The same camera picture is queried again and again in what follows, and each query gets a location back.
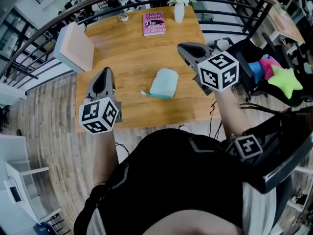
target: yellow star toy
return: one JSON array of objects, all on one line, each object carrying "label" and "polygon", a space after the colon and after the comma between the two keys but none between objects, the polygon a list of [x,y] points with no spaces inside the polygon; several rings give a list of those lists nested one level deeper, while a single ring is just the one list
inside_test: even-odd
[{"label": "yellow star toy", "polygon": [[294,90],[303,89],[303,86],[296,79],[293,69],[284,69],[276,65],[272,65],[272,69],[274,76],[268,80],[268,83],[280,88],[286,98],[290,99]]}]

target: pink book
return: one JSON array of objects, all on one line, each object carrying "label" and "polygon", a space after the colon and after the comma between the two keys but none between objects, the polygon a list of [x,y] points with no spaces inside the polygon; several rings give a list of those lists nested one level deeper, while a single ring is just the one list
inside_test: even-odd
[{"label": "pink book", "polygon": [[163,12],[151,12],[143,15],[143,35],[152,36],[165,34]]}]

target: light blue cloth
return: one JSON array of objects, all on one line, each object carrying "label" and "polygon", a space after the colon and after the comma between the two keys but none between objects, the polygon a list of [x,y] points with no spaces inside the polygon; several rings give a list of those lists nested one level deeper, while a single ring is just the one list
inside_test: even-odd
[{"label": "light blue cloth", "polygon": [[178,74],[176,71],[162,68],[157,72],[157,75],[150,88],[150,94],[141,91],[140,93],[146,96],[172,98],[176,91],[178,82]]}]

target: pink plush toy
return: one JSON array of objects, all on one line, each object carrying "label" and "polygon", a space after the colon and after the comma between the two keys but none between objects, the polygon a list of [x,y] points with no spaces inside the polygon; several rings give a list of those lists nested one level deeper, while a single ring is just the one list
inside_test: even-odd
[{"label": "pink plush toy", "polygon": [[261,58],[259,62],[262,68],[264,69],[265,72],[264,78],[266,80],[269,80],[271,77],[274,76],[272,65],[281,67],[281,65],[271,56],[269,56],[269,58]]}]

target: white vase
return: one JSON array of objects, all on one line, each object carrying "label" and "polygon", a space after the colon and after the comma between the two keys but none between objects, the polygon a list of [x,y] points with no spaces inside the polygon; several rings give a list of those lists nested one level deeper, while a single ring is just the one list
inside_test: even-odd
[{"label": "white vase", "polygon": [[176,3],[174,8],[175,21],[181,23],[185,14],[185,5],[183,2]]},{"label": "white vase", "polygon": [[126,22],[126,21],[128,21],[128,19],[129,19],[129,17],[128,17],[128,16],[126,16],[126,17],[124,17],[124,18],[123,18],[123,17],[121,17],[121,21],[122,21],[122,22]]}]

